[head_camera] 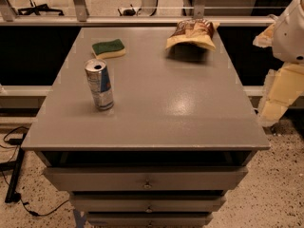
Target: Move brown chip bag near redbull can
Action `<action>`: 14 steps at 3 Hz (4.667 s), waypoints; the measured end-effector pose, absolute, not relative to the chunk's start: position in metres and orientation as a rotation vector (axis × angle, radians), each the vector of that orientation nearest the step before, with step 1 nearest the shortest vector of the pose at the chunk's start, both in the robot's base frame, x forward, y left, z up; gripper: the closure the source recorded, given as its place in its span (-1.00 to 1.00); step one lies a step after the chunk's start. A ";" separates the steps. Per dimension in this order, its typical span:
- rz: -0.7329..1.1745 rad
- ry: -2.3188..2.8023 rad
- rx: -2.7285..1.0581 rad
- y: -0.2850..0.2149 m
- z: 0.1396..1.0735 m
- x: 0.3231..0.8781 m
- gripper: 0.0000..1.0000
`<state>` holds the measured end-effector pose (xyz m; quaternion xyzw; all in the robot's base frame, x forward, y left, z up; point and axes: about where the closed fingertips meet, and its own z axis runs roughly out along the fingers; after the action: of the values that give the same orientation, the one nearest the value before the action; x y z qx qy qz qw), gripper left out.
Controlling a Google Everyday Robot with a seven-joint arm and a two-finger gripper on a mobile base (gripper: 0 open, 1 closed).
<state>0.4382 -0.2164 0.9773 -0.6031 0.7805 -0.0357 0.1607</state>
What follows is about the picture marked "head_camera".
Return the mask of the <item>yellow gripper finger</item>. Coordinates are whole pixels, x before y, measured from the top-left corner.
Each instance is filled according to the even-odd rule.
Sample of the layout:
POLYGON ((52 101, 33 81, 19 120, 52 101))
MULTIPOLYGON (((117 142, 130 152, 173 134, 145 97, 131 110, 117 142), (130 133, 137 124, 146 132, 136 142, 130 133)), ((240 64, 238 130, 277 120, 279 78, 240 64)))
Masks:
POLYGON ((268 48, 273 45, 275 25, 271 24, 265 30, 263 30, 258 36, 255 37, 253 45, 259 48, 268 48))

